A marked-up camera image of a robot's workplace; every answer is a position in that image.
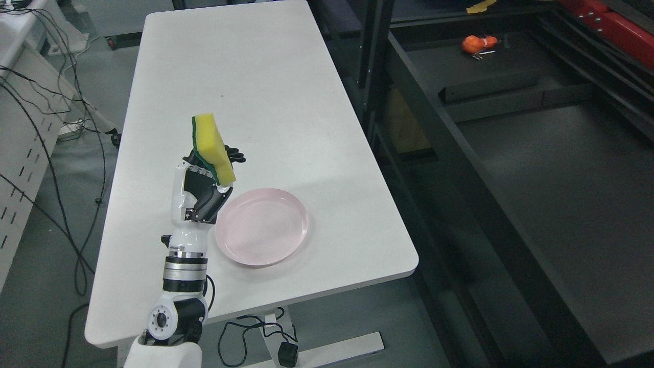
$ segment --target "white table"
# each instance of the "white table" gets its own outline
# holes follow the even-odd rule
[[[211,236],[209,322],[410,275],[418,256],[304,1],[148,16],[86,322],[102,348],[131,340],[162,288],[175,166],[192,115],[213,112],[235,164],[232,198],[274,187],[310,216],[275,265],[229,260]]]

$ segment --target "pink plate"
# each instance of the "pink plate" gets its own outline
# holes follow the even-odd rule
[[[307,210],[293,194],[274,188],[243,193],[220,211],[218,247],[249,266],[266,266],[288,257],[307,235]]]

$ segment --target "robotic arm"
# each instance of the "robotic arm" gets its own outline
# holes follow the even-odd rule
[[[207,131],[196,123],[213,127],[216,137],[209,148],[198,148],[198,134]],[[236,148],[224,146],[215,130],[213,116],[194,117],[194,149],[175,170],[171,220],[173,234],[162,236],[168,247],[163,268],[163,292],[148,314],[147,329],[132,344],[125,367],[199,367],[202,353],[197,345],[207,319],[203,290],[207,280],[207,233],[218,211],[232,193],[232,183],[221,185],[219,165],[245,162]],[[213,157],[226,154],[227,160]]]

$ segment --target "power adapter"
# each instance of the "power adapter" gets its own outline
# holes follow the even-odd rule
[[[72,122],[71,124],[64,124],[59,130],[59,137],[57,139],[63,141],[79,137],[82,133],[83,124],[83,119],[79,119],[76,122]]]
[[[282,367],[295,367],[298,364],[298,346],[290,342],[282,342],[277,351],[277,359]]]

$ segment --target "black plug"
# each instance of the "black plug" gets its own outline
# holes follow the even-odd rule
[[[277,359],[282,367],[295,367],[298,364],[298,346],[290,342],[282,342],[277,351]]]

